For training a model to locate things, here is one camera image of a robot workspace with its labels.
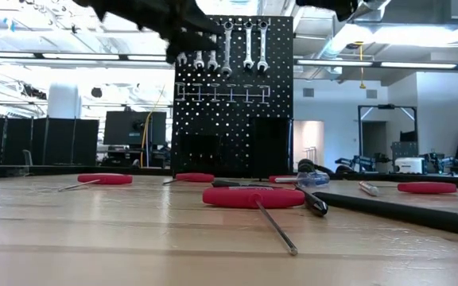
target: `ceiling light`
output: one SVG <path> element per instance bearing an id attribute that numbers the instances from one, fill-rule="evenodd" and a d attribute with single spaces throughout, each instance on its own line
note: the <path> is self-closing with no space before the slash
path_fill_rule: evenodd
<path id="1" fill-rule="evenodd" d="M 373 63 L 358 60 L 297 60 L 297 64 L 323 67 L 370 67 Z"/>
<path id="2" fill-rule="evenodd" d="M 128 60 L 165 61 L 165 56 L 128 56 Z"/>
<path id="3" fill-rule="evenodd" d="M 0 52 L 0 58 L 8 57 L 8 58 L 34 58 L 30 52 Z"/>
<path id="4" fill-rule="evenodd" d="M 43 55 L 45 59 L 63 59 L 63 60 L 119 60 L 118 55 L 97 55 L 97 54 L 49 54 Z"/>
<path id="5" fill-rule="evenodd" d="M 382 62 L 382 68 L 439 68 L 439 69 L 452 69 L 456 64 L 427 64 L 427 63 L 394 63 Z"/>

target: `black tube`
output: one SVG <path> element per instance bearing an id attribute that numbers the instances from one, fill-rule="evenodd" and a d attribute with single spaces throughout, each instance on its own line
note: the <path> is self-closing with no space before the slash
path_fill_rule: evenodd
<path id="1" fill-rule="evenodd" d="M 314 193 L 314 195 L 333 207 L 361 211 L 458 234 L 458 213 L 380 202 L 372 199 L 361 199 L 346 195 L 328 194 L 320 191 Z"/>
<path id="2" fill-rule="evenodd" d="M 45 157 L 47 156 L 47 139 L 49 138 L 49 116 L 45 118 L 45 132 L 44 132 L 44 149 L 42 151 L 41 164 L 45 166 Z"/>
<path id="3" fill-rule="evenodd" d="M 214 180 L 212 182 L 213 187 L 270 187 L 261 184 L 241 184 L 237 182 L 224 181 L 224 180 Z"/>

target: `desk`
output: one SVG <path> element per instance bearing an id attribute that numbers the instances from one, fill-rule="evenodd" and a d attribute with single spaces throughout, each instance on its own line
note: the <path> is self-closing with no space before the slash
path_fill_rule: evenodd
<path id="1" fill-rule="evenodd" d="M 58 193 L 76 176 L 0 179 L 0 285 L 458 285 L 458 234 L 335 207 L 325 219 L 270 210 L 291 257 L 259 211 L 205 206 L 209 184 L 166 180 Z"/>

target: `screwdriver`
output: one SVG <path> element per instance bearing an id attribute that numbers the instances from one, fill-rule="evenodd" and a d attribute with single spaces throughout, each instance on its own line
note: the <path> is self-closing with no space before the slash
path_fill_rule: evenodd
<path id="1" fill-rule="evenodd" d="M 303 191 L 305 194 L 305 206 L 316 216 L 324 217 L 328 213 L 328 205 L 322 199 L 319 199 L 311 192 L 307 191 L 306 188 L 303 188 L 299 184 L 295 184 L 297 190 Z"/>
<path id="2" fill-rule="evenodd" d="M 296 190 L 267 187 L 210 187 L 203 192 L 203 202 L 218 207 L 258 208 L 295 256 L 298 249 L 284 230 L 274 221 L 266 208 L 287 208 L 303 204 L 305 196 Z"/>
<path id="3" fill-rule="evenodd" d="M 233 188 L 234 187 L 248 187 L 248 188 L 260 187 L 262 189 L 268 188 L 270 190 L 276 190 L 276 189 L 283 190 L 284 189 L 282 187 L 271 187 L 271 186 L 259 185 L 259 184 L 241 184 L 241 183 L 223 181 L 223 180 L 213 181 L 212 185 L 213 187 L 233 187 Z M 317 198 L 315 195 L 309 193 L 308 191 L 306 191 L 304 188 L 302 188 L 298 184 L 296 184 L 295 187 L 298 191 L 303 191 L 303 193 L 305 194 L 305 205 L 314 215 L 323 217 L 324 215 L 328 213 L 328 205 L 325 202 Z"/>
<path id="4" fill-rule="evenodd" d="M 177 181 L 195 182 L 195 183 L 211 183 L 213 182 L 214 179 L 215 179 L 215 176 L 213 176 L 212 174 L 181 173 L 181 174 L 176 174 L 176 178 L 174 180 L 164 182 L 162 185 L 174 183 Z"/>

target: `wrench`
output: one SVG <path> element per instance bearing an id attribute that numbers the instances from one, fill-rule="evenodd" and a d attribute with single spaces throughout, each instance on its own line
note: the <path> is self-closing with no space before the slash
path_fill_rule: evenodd
<path id="1" fill-rule="evenodd" d="M 270 67 L 266 62 L 266 30 L 268 29 L 268 22 L 261 21 L 259 28 L 261 30 L 261 58 L 258 62 L 258 70 L 260 72 L 266 72 Z"/>
<path id="2" fill-rule="evenodd" d="M 231 70 L 231 34 L 232 34 L 232 28 L 233 24 L 230 21 L 227 21 L 223 24 L 223 28 L 226 30 L 226 50 L 224 53 L 224 60 L 223 60 L 223 67 L 222 67 L 222 73 L 224 75 L 227 75 L 227 77 L 231 76 L 232 70 Z"/>
<path id="3" fill-rule="evenodd" d="M 196 67 L 198 70 L 201 70 L 204 68 L 204 61 L 203 61 L 203 52 L 202 51 L 197 51 L 197 58 L 194 60 L 194 67 Z"/>
<path id="4" fill-rule="evenodd" d="M 216 35 L 212 35 L 212 41 L 216 43 Z M 211 51 L 210 60 L 208 61 L 208 69 L 211 72 L 214 72 L 217 68 L 219 68 L 219 64 L 216 62 L 216 51 Z"/>
<path id="5" fill-rule="evenodd" d="M 180 66 L 187 63 L 187 56 L 184 54 L 184 52 L 181 52 L 177 59 L 178 63 L 180 63 Z"/>
<path id="6" fill-rule="evenodd" d="M 254 61 L 252 60 L 252 22 L 248 21 L 245 25 L 246 30 L 246 58 L 243 61 L 243 67 L 245 69 L 251 70 L 254 66 Z"/>

